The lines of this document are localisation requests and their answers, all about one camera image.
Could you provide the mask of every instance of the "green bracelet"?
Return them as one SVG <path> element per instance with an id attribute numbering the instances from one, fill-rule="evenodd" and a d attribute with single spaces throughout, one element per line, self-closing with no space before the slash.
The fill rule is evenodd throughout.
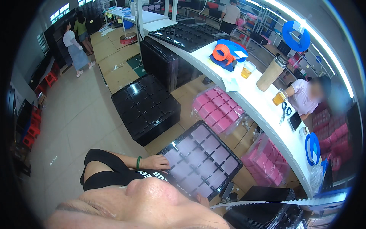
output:
<path id="1" fill-rule="evenodd" d="M 141 159 L 141 158 L 142 158 L 141 156 L 138 156 L 138 158 L 137 158 L 136 169 L 139 169 L 139 166 L 140 166 L 140 159 Z"/>

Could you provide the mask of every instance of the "pink boxes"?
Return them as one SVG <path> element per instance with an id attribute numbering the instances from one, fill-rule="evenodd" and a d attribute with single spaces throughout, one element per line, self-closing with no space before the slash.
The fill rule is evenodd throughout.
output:
<path id="1" fill-rule="evenodd" d="M 262 133 L 252 144 L 241 161 L 258 185 L 279 186 L 287 176 L 290 166 L 273 142 Z"/>
<path id="2" fill-rule="evenodd" d="M 217 134 L 231 130 L 244 114 L 243 109 L 218 87 L 198 95 L 192 108 Z"/>

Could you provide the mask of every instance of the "man in beige shirt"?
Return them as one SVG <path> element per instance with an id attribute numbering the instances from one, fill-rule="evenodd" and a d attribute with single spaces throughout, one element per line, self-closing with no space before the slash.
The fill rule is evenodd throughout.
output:
<path id="1" fill-rule="evenodd" d="M 236 7 L 236 0 L 230 0 L 230 4 L 227 4 L 221 13 L 220 30 L 230 34 L 232 29 L 235 28 L 238 18 L 240 18 L 240 9 Z"/>

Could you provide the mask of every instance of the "woman in green top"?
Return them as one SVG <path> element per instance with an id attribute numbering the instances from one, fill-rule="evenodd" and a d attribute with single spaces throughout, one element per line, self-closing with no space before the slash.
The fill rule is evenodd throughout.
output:
<path id="1" fill-rule="evenodd" d="M 92 44 L 90 43 L 90 41 L 88 40 L 89 34 L 86 31 L 86 27 L 85 27 L 86 18 L 83 16 L 82 11 L 77 12 L 76 15 L 78 17 L 78 20 L 75 22 L 73 31 L 74 31 L 74 33 L 76 33 L 76 30 L 78 31 L 79 40 L 81 41 L 81 43 L 83 43 L 85 48 L 88 50 L 89 55 L 91 55 L 91 54 L 93 54 L 93 47 L 92 47 Z"/>

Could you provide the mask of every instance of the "tiled floor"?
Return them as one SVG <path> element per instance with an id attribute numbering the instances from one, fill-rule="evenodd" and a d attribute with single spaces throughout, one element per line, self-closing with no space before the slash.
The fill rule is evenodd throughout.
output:
<path id="1" fill-rule="evenodd" d="M 31 177 L 22 177 L 26 198 L 40 219 L 83 192 L 79 179 L 91 148 L 149 156 L 122 124 L 97 65 L 85 67 L 79 78 L 70 68 L 47 91 L 41 134 L 29 155 Z"/>

